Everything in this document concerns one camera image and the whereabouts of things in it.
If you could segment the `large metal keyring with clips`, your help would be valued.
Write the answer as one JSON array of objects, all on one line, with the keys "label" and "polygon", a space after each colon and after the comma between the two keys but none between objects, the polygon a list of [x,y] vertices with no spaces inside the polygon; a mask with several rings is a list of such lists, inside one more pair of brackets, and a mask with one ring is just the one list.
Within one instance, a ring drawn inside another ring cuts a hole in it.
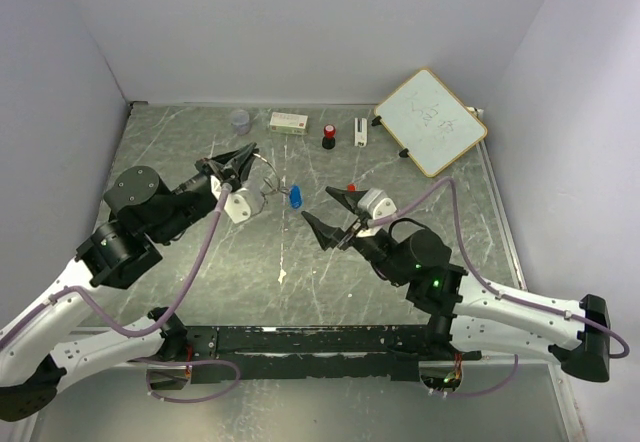
[{"label": "large metal keyring with clips", "polygon": [[289,187],[285,184],[284,177],[279,174],[274,164],[259,153],[253,153],[253,158],[265,166],[260,185],[261,195],[265,198],[283,196],[288,199],[290,195]]}]

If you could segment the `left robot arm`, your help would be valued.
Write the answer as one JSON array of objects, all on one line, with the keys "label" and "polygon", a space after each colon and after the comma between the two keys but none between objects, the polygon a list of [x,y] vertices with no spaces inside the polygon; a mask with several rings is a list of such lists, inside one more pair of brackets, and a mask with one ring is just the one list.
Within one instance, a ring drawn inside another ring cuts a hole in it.
[{"label": "left robot arm", "polygon": [[105,193],[109,219],[76,250],[54,282],[1,331],[1,418],[26,419],[59,393],[123,362],[172,365],[187,353],[187,329],[176,314],[202,266],[207,234],[177,299],[128,326],[104,304],[161,262],[159,246],[177,241],[205,217],[233,222],[259,212],[248,188],[256,144],[196,162],[196,174],[174,189],[151,167],[124,171]]}]

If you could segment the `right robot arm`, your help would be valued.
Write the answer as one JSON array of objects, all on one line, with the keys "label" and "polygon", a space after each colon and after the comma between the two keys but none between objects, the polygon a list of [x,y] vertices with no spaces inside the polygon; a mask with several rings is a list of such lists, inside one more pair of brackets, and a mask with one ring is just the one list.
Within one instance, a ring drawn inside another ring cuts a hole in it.
[{"label": "right robot arm", "polygon": [[610,324],[604,299],[549,298],[491,282],[469,263],[452,263],[452,250],[425,225],[398,241],[403,222],[392,199],[380,189],[327,193],[349,212],[346,229],[303,212],[324,250],[353,249],[377,276],[406,290],[407,300],[429,316],[426,352],[443,360],[466,352],[492,351],[539,357],[588,382],[610,378]]}]

